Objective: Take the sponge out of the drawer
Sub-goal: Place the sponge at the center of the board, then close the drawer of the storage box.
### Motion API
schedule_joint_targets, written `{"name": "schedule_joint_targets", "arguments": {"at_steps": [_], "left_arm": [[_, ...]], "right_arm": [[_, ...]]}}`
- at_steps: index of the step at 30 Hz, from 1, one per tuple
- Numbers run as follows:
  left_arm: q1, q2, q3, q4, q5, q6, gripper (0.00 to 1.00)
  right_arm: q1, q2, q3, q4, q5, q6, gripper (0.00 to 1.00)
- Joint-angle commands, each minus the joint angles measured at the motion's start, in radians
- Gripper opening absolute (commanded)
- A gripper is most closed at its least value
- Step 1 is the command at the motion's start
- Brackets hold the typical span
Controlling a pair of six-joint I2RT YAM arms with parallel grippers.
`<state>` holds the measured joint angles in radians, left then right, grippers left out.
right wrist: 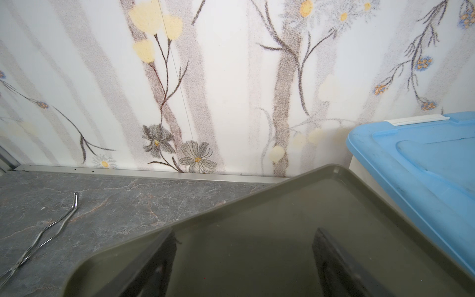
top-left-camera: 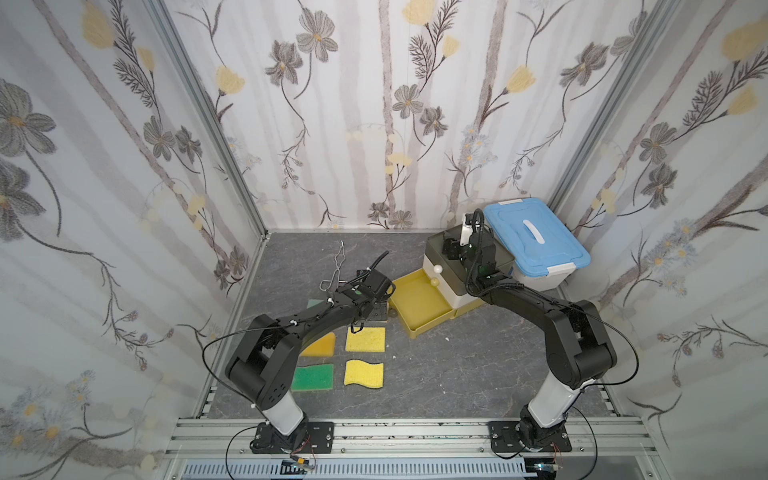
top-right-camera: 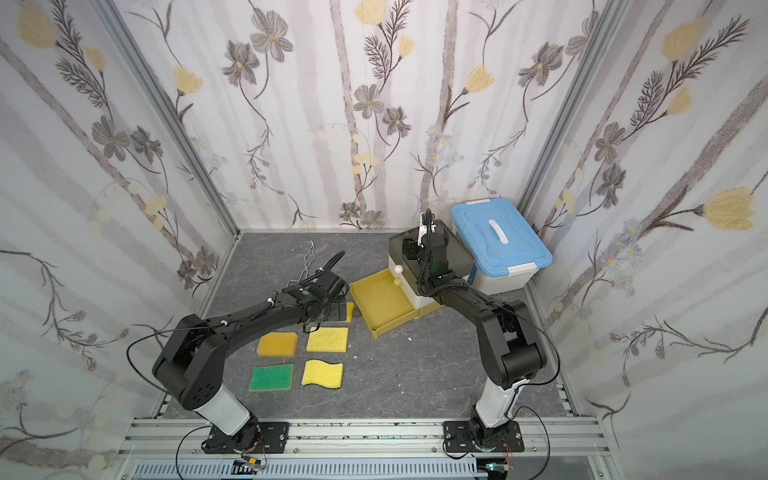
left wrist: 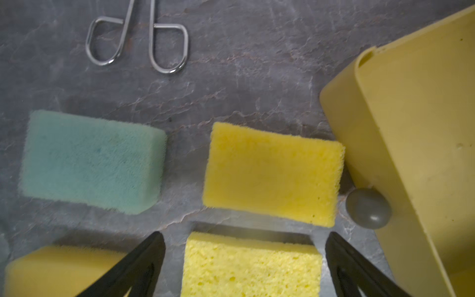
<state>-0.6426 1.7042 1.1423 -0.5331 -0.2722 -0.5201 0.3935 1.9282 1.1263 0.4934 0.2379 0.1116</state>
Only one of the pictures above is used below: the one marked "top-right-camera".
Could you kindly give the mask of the olive green drawer cabinet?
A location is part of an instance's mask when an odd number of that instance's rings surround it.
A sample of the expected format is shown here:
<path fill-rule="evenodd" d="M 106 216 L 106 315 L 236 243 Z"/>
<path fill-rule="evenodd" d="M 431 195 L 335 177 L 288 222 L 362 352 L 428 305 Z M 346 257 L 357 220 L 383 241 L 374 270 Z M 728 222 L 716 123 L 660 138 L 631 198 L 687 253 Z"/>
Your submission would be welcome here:
<path fill-rule="evenodd" d="M 474 257 L 450 228 L 430 212 L 421 215 L 417 227 L 388 240 L 388 268 L 399 288 L 423 317 L 441 307 L 440 286 L 467 281 Z"/>

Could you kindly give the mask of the yellow bottom drawer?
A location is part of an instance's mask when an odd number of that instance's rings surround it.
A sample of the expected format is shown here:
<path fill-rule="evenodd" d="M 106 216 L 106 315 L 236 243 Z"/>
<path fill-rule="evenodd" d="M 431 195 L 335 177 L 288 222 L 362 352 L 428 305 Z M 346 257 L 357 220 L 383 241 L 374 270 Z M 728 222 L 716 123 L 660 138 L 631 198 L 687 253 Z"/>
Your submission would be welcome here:
<path fill-rule="evenodd" d="M 441 308 L 431 299 L 426 303 L 418 300 L 414 306 L 403 290 L 403 281 L 389 269 L 351 283 L 350 291 L 373 339 Z"/>

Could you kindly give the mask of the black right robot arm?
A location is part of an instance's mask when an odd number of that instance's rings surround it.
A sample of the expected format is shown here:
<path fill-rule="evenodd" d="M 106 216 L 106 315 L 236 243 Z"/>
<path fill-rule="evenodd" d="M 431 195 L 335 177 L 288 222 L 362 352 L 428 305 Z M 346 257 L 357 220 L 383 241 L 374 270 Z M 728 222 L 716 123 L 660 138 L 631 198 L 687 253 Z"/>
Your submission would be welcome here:
<path fill-rule="evenodd" d="M 448 236 L 412 229 L 395 244 L 403 257 L 410 288 L 421 297 L 455 310 L 475 328 L 487 375 L 472 410 L 468 431 L 479 449 L 493 449 L 509 431 L 510 409 L 520 391 L 546 366 L 547 357 L 533 326 L 523 326 L 515 308 L 473 288 L 448 262 Z"/>

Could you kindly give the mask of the green scouring sponge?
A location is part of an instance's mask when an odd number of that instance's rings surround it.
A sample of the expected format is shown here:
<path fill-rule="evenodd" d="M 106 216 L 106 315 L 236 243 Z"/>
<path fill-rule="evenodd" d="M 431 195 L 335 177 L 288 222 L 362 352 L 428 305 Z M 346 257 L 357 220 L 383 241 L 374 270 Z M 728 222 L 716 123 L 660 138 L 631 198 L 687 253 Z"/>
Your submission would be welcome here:
<path fill-rule="evenodd" d="M 294 372 L 293 364 L 253 367 L 248 384 L 249 392 L 290 390 Z"/>

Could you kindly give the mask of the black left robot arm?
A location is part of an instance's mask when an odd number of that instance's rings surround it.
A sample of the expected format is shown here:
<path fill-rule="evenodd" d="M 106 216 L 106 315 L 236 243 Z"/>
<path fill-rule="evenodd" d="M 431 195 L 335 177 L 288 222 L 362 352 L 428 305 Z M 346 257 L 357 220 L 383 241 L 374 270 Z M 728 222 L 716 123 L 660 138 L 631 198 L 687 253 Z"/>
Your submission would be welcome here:
<path fill-rule="evenodd" d="M 152 374 L 181 407 L 204 418 L 211 430 L 206 454 L 248 454 L 271 447 L 257 416 L 223 383 L 227 358 L 253 341 L 295 324 L 318 324 L 345 301 L 349 285 L 326 268 L 267 300 L 232 314 L 184 317 L 171 333 Z"/>

